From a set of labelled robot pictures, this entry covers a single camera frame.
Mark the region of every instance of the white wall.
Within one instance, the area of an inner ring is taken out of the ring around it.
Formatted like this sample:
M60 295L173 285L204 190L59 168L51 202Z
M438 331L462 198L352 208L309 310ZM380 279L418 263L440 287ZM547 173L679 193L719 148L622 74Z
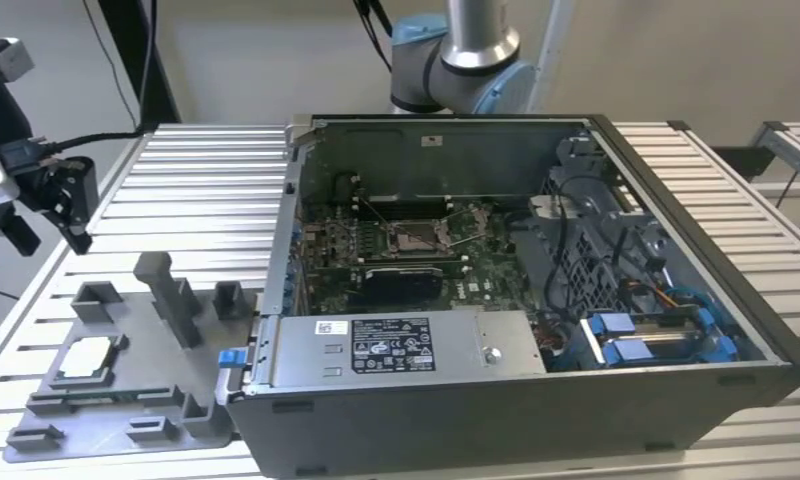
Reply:
M105 28L103 33L111 41ZM88 133L132 129L80 0L0 0L0 36L21 38L36 63L36 68L11 84L11 91L37 135L63 140ZM123 85L131 95L125 77ZM97 143L68 153L92 157L97 176L103 178L123 146L124 142ZM36 255L24 258L0 238L0 289L15 294L24 292L60 239L40 215L24 212L24 217L43 243ZM12 304L0 297L0 322Z
M578 0L547 105L728 144L800 121L800 0Z
M396 20L443 11L444 1L383 5ZM510 2L508 21L534 63L548 9L548 0ZM351 0L216 0L212 6L164 0L160 53L185 121L284 123L297 113L387 112L389 76Z

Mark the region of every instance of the sticker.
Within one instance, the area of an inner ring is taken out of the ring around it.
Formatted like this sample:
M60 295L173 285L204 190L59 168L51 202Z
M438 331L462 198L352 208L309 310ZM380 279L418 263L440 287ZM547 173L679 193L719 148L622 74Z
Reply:
M347 335L349 322L347 320L319 320L315 326L315 335Z
M428 135L422 137L422 147L440 147L442 143L442 135Z
M356 373L435 371L430 319L353 320L352 370Z

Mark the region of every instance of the barcode sticker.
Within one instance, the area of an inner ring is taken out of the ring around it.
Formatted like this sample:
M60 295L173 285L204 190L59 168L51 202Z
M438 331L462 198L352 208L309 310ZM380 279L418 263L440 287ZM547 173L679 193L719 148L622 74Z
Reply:
M316 335L347 335L349 322L347 320L320 320L315 327Z

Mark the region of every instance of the black pole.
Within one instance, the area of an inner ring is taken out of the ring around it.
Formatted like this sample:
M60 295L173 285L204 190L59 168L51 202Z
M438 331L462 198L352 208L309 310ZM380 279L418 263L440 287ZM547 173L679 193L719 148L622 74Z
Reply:
M99 0L112 39L116 42L119 57L128 72L133 93L139 98L145 68L145 52L148 50L148 16L143 0ZM165 69L160 62L157 48L153 49L148 65L145 85L145 115L140 119L143 125L157 123L180 123L175 97L169 89Z

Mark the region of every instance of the blue connector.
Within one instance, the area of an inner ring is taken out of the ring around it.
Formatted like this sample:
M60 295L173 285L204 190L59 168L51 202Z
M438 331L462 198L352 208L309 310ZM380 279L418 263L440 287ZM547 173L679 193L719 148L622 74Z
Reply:
M627 313L596 313L590 317L590 329L594 335L630 335L635 333L635 322Z
M243 368L247 366L247 348L229 348L219 352L219 368Z
M708 363L727 363L734 362L738 356L738 347L730 337L722 335L715 340L714 349L710 352L703 353L702 359Z
M699 323L703 326L703 328L706 329L706 331L711 330L715 326L715 317L711 314L711 312L708 311L707 308L700 308L699 309L699 313L696 315L696 318L699 319Z
M650 347L639 338L614 340L602 348L602 355L611 367L643 363L655 358L652 352L650 352Z

